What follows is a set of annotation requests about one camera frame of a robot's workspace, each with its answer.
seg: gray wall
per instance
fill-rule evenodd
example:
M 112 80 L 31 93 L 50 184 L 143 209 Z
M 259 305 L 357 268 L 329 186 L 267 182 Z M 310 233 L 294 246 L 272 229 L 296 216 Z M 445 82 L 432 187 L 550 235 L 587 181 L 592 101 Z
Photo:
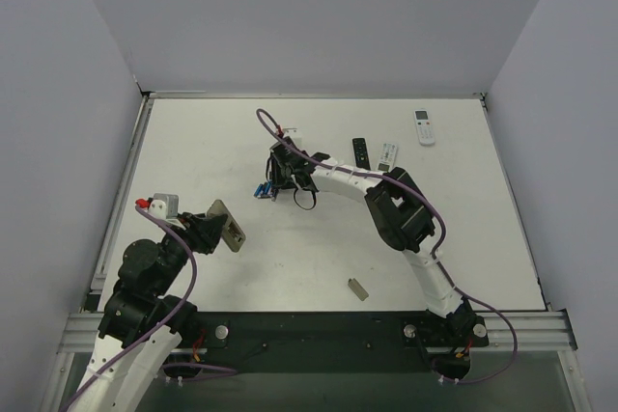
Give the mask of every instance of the gray wall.
M 567 307 L 597 411 L 618 386 L 618 0 L 540 0 L 490 118 L 548 299 Z
M 486 91 L 538 0 L 94 0 L 143 89 Z
M 0 0 L 0 410 L 36 410 L 140 95 L 92 0 Z

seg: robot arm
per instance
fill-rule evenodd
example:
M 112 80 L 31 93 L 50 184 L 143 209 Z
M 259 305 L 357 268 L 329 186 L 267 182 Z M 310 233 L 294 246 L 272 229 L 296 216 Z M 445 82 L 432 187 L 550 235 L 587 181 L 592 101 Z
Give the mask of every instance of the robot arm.
M 236 252 L 245 240 L 219 200 L 206 214 L 178 214 L 176 195 L 156 194 L 137 204 L 147 207 L 155 221 L 165 222 L 168 233 L 159 243 L 142 239 L 125 249 L 88 369 L 63 412 L 135 410 L 171 351 L 200 334 L 196 306 L 186 297 L 162 297 L 188 261 L 187 250 L 210 254 L 223 238 Z
M 284 132 L 283 141 L 298 149 L 294 135 Z M 314 195 L 331 192 L 365 203 L 379 236 L 388 246 L 401 251 L 411 265 L 429 311 L 440 317 L 455 313 L 463 303 L 462 297 L 439 268 L 438 261 L 428 250 L 421 248 L 421 242 L 435 233 L 433 215 L 405 189 L 379 179 L 381 176 L 395 179 L 422 195 L 410 175 L 402 168 L 385 174 L 342 165 L 320 152 L 311 158 L 330 168 L 310 163 L 282 143 L 272 146 L 269 181 L 273 195 L 276 197 L 280 190 L 302 189 Z

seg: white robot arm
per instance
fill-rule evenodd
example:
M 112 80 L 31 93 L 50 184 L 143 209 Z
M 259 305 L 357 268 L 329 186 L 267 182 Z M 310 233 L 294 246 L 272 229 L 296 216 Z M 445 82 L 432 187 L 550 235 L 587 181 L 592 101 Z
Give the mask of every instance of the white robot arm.
M 431 256 L 420 243 L 433 235 L 433 215 L 403 188 L 385 182 L 384 173 L 339 163 L 324 153 L 311 156 L 314 162 L 293 152 L 300 150 L 298 132 L 282 131 L 280 143 L 270 148 L 269 183 L 271 195 L 280 190 L 303 189 L 316 195 L 331 192 L 366 204 L 378 233 L 391 248 L 403 253 L 418 280 L 427 308 L 440 317 L 453 314 L 463 299 L 439 265 L 440 256 Z M 401 168 L 386 174 L 422 195 L 411 177 Z

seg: purple cable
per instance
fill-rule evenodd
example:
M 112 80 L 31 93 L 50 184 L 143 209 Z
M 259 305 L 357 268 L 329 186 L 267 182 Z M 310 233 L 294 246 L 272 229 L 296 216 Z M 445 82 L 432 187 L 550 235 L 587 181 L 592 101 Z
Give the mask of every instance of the purple cable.
M 273 124 L 275 127 L 280 127 L 279 123 L 270 115 L 270 113 L 268 111 L 266 111 L 263 108 L 258 108 L 255 112 L 256 116 L 258 117 L 258 120 L 260 121 L 260 123 L 264 126 L 264 128 L 267 130 L 267 132 L 274 137 L 281 145 L 283 145 L 286 149 L 288 149 L 289 151 L 291 151 L 292 153 L 300 156 L 301 158 L 305 159 L 306 161 L 309 161 L 312 164 L 315 164 L 316 166 L 320 166 L 321 168 L 325 168 L 328 170 L 332 170 L 333 166 L 329 166 L 327 164 L 321 163 L 320 161 L 317 161 L 315 159 L 313 159 L 312 157 L 308 156 L 307 154 L 303 153 L 302 151 L 300 151 L 299 149 L 297 149 L 296 147 L 288 144 L 285 140 L 283 140 L 283 138 L 279 137 L 277 135 L 277 133 L 272 130 L 268 124 L 264 121 L 264 119 L 262 118 L 262 115 L 265 115 Z M 432 258 L 437 261 L 437 256 L 435 255 L 435 252 L 437 251 L 437 249 L 440 247 L 440 245 L 444 242 L 444 240 L 446 239 L 446 223 L 444 222 L 444 219 L 442 219 L 442 216 L 440 216 L 440 214 L 437 212 L 437 210 L 435 209 L 435 207 L 429 203 L 429 201 L 422 196 L 420 193 L 416 192 L 414 189 L 408 187 L 407 185 L 399 182 L 398 180 L 389 178 L 387 176 L 383 176 L 381 174 L 374 174 L 374 173 L 361 173 L 361 172 L 357 172 L 357 171 L 352 171 L 350 169 L 341 167 L 341 166 L 337 166 L 334 167 L 334 169 L 336 169 L 337 171 L 341 171 L 343 173 L 346 174 L 350 174 L 352 176 L 357 176 L 359 178 L 374 178 L 374 179 L 381 179 L 381 180 L 385 180 L 387 182 L 392 183 L 393 185 L 404 189 L 405 191 L 407 191 L 410 195 L 413 195 L 418 201 L 420 201 L 425 208 L 433 215 L 433 217 L 435 217 L 435 219 L 437 220 L 438 224 L 440 225 L 440 237 L 437 240 L 437 242 L 434 245 L 434 248 L 432 248 L 431 251 L 431 256 Z M 441 375 L 441 373 L 435 371 L 435 373 L 438 373 L 439 375 L 441 375 L 441 377 L 445 380 L 448 381 L 450 383 L 457 383 L 458 385 L 473 385 L 473 384 L 477 384 L 477 383 L 482 383 L 484 381 L 487 381 L 491 378 L 494 378 L 495 376 L 500 375 L 501 373 L 503 373 L 504 371 L 506 371 L 507 369 L 509 369 L 513 363 L 515 362 L 515 360 L 518 357 L 518 349 L 519 349 L 519 344 L 518 344 L 518 335 L 515 331 L 515 327 L 513 326 L 513 324 L 511 323 L 511 321 L 499 310 L 497 310 L 495 307 L 489 305 L 488 303 L 481 301 L 480 299 L 477 299 L 473 296 L 470 296 L 468 293 L 466 293 L 465 291 L 463 291 L 461 288 L 457 287 L 457 285 L 455 285 L 455 281 L 451 278 L 450 274 L 448 273 L 448 271 L 446 270 L 446 267 L 444 267 L 444 264 L 442 264 L 442 262 L 438 262 L 437 266 L 439 267 L 439 269 L 442 271 L 442 273 L 444 274 L 444 277 L 446 277 L 446 280 L 448 281 L 448 283 L 453 286 L 453 289 L 462 297 L 469 299 L 470 301 L 479 304 L 487 309 L 489 309 L 491 312 L 495 313 L 498 317 L 500 317 L 502 320 L 504 320 L 504 322 L 507 324 L 507 326 L 509 327 L 509 330 L 511 331 L 511 335 L 513 335 L 513 353 L 511 354 L 511 358 L 509 359 L 509 362 L 502 367 L 501 369 L 498 369 L 497 371 L 490 373 L 489 375 L 486 376 L 482 376 L 480 378 L 475 378 L 475 379 L 471 379 L 471 380 L 458 380 L 456 381 L 454 378 L 448 378 L 444 375 Z
M 189 287 L 186 289 L 186 292 L 184 293 L 184 296 L 181 298 L 179 303 L 174 307 L 174 309 L 170 312 L 170 314 L 165 316 L 157 325 L 155 325 L 151 330 L 149 330 L 144 335 L 142 335 L 140 338 L 138 338 L 135 342 L 133 342 L 132 344 L 127 346 L 125 349 L 123 349 L 121 352 L 119 352 L 114 357 L 112 357 L 109 361 L 107 361 L 105 364 L 103 364 L 100 367 L 100 369 L 97 370 L 97 373 L 94 374 L 93 376 L 91 376 L 90 378 L 88 378 L 88 380 L 82 385 L 82 387 L 79 388 L 75 392 L 75 394 L 69 398 L 69 400 L 65 403 L 65 405 L 63 405 L 60 408 L 59 412 L 67 412 L 69 410 L 69 407 L 81 395 L 84 394 L 84 392 L 90 387 L 90 385 L 92 385 L 95 381 L 97 381 L 97 378 L 100 375 L 102 375 L 107 369 L 109 369 L 111 366 L 113 366 L 118 360 L 122 359 L 127 354 L 129 354 L 138 345 L 140 345 L 145 340 L 147 340 L 154 332 L 156 332 L 156 330 L 161 328 L 163 325 L 165 325 L 167 323 L 168 320 L 170 320 L 173 316 L 175 316 L 176 313 L 181 309 L 183 304 L 186 302 L 186 300 L 188 299 L 188 297 L 191 294 L 191 292 L 193 291 L 193 287 L 195 287 L 195 281 L 197 279 L 197 261 L 195 260 L 195 257 L 193 256 L 193 252 L 188 247 L 188 245 L 186 243 L 184 243 L 184 240 L 182 238 L 180 238 L 177 233 L 175 233 L 172 229 L 170 229 L 168 227 L 168 225 L 167 225 L 167 223 L 165 221 L 161 221 L 160 219 L 153 218 L 148 212 L 146 212 L 145 210 L 143 210 L 139 206 L 136 206 L 135 210 L 137 212 L 139 212 L 142 216 L 144 216 L 146 219 L 148 219 L 149 221 L 157 224 L 165 233 L 169 234 L 176 241 L 179 242 L 179 244 L 182 246 L 182 248 L 186 251 L 186 254 L 189 257 L 189 260 L 191 261 L 191 268 L 192 268 L 191 282 L 189 283 Z
M 212 375 L 194 376 L 193 378 L 183 378 L 183 383 L 193 381 L 213 380 L 215 378 L 224 378 L 226 376 L 234 376 L 239 372 L 236 369 L 230 369 L 229 367 L 209 366 L 207 364 L 194 364 L 192 362 L 174 362 L 170 364 L 163 364 L 162 369 L 172 369 L 174 367 L 191 367 L 192 369 L 204 369 L 207 371 L 220 371 L 221 373 L 215 373 Z

